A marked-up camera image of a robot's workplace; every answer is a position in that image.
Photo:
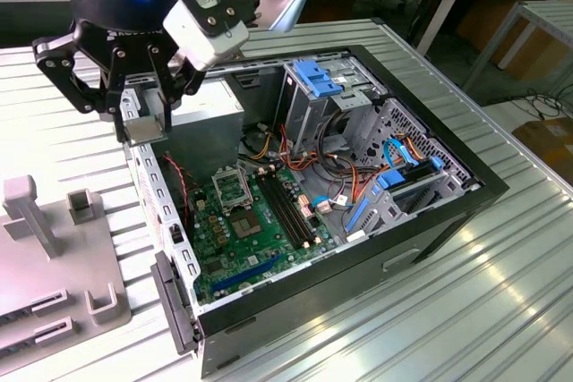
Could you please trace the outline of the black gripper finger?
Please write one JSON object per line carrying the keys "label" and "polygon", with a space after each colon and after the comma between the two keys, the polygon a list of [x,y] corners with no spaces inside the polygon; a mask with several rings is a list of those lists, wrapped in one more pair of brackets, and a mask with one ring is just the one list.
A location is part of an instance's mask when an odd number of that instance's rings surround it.
{"label": "black gripper finger", "polygon": [[114,47],[111,51],[111,65],[106,71],[100,69],[97,89],[77,77],[73,71],[77,46],[72,35],[50,40],[39,38],[33,41],[36,66],[64,95],[73,107],[82,114],[97,112],[100,117],[111,118],[115,135],[120,143],[127,140],[120,102],[126,77],[126,53]]}
{"label": "black gripper finger", "polygon": [[148,44],[147,51],[159,86],[159,98],[163,105],[164,130],[172,130],[172,107],[183,95],[197,93],[203,83],[206,72],[198,71],[185,59],[175,74],[168,67],[168,60],[158,46]]}

